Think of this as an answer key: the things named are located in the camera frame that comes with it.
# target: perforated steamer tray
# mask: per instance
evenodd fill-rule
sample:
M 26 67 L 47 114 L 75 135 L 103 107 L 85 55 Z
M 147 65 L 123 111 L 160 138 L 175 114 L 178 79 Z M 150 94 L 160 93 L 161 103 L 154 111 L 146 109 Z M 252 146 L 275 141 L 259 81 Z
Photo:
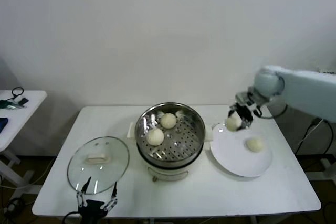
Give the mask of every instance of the perforated steamer tray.
M 177 117 L 172 129 L 160 125 L 165 113 Z M 159 146 L 151 146 L 146 139 L 148 131 L 160 128 L 164 141 Z M 141 156 L 162 169 L 182 168 L 194 161 L 203 148 L 205 126 L 201 116 L 190 107 L 179 103 L 162 103 L 145 111 L 135 125 L 135 137 Z

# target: glass lid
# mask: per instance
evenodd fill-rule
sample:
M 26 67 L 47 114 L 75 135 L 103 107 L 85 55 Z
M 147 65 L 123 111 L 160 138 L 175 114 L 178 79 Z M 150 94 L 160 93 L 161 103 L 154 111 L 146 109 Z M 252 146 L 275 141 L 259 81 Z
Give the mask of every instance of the glass lid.
M 130 160 L 126 144 L 112 136 L 93 139 L 72 156 L 68 165 L 68 181 L 81 190 L 91 177 L 86 194 L 97 194 L 111 188 L 125 173 Z

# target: dark floor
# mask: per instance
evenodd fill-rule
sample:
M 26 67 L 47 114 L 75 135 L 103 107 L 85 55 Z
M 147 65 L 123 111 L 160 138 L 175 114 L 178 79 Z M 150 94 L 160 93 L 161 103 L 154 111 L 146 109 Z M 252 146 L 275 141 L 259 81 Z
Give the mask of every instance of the dark floor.
M 52 160 L 51 158 L 43 158 L 43 157 L 23 157 L 21 158 L 22 162 L 19 165 L 14 165 L 13 170 L 15 170 L 20 175 L 24 175 L 25 171 L 28 169 L 35 170 L 35 174 L 33 177 L 33 181 L 35 181 L 45 170 L 45 168 L 48 166 L 49 162 Z M 323 166 L 318 162 L 320 158 L 318 157 L 299 157 L 299 162 L 303 169 L 307 172 L 317 172 L 322 171 Z M 0 160 L 3 162 L 7 162 L 7 160 L 4 157 L 0 157 Z M 47 177 L 47 174 L 37 183 L 42 184 L 45 178 Z M 295 214 L 290 216 L 289 218 L 285 219 L 281 222 L 281 224 L 310 224 L 310 223 L 318 223 L 318 224 L 335 224 L 336 223 L 336 204 L 329 204 L 325 209 L 324 206 L 326 203 L 333 201 L 336 202 L 336 187 L 333 184 L 332 181 L 323 181 L 323 182 L 311 182 L 318 197 L 320 198 L 322 202 L 322 209 L 317 212 L 308 212 L 305 214 Z M 8 181 L 4 181 L 3 185 L 5 186 L 13 186 Z M 3 202 L 4 205 L 9 201 L 13 190 L 2 188 L 0 190 L 1 195 L 3 196 Z M 14 224 L 27 224 L 27 223 L 35 223 L 35 224 L 42 224 L 42 223 L 61 223 L 61 221 L 57 218 L 46 218 L 46 217 L 39 217 L 33 215 L 31 212 L 31 208 L 33 207 L 33 201 L 35 200 L 36 195 L 23 195 L 23 199 L 25 203 L 31 203 L 30 205 L 26 206 L 23 210 L 23 212 L 16 218 L 13 218 Z M 325 211 L 325 216 L 327 218 L 327 223 L 324 220 L 323 217 L 323 209 Z M 258 220 L 261 221 L 265 217 L 261 216 L 258 217 Z M 173 222 L 174 224 L 250 224 L 250 218 L 249 217 L 229 217 L 229 218 L 212 218 L 212 219 L 170 219 L 165 220 L 169 222 Z M 8 220 L 4 219 L 3 213 L 1 211 L 0 213 L 0 223 L 1 224 L 7 224 Z M 134 219 L 123 219 L 123 220 L 102 220 L 102 224 L 138 224 L 140 223 L 137 220 Z

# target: white plate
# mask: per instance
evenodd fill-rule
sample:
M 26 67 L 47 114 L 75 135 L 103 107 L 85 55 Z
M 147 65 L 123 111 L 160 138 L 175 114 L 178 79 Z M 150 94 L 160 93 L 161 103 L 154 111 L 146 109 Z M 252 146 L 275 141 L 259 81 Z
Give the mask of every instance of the white plate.
M 251 137 L 261 137 L 265 148 L 258 153 L 245 147 Z M 263 174 L 272 163 L 272 151 L 267 139 L 251 129 L 238 132 L 229 131 L 224 124 L 213 129 L 211 151 L 215 159 L 228 171 L 243 177 L 257 177 Z

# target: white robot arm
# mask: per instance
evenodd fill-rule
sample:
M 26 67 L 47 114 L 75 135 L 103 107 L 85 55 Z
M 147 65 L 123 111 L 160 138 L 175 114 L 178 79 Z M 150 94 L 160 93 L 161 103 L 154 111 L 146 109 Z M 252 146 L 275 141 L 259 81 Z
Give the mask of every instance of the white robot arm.
M 273 97 L 282 95 L 286 104 L 330 122 L 336 122 L 336 76 L 312 71 L 292 71 L 278 66 L 266 66 L 257 72 L 254 86 L 236 94 L 237 103 L 229 116 L 237 111 L 242 128 L 252 123 L 253 112 Z

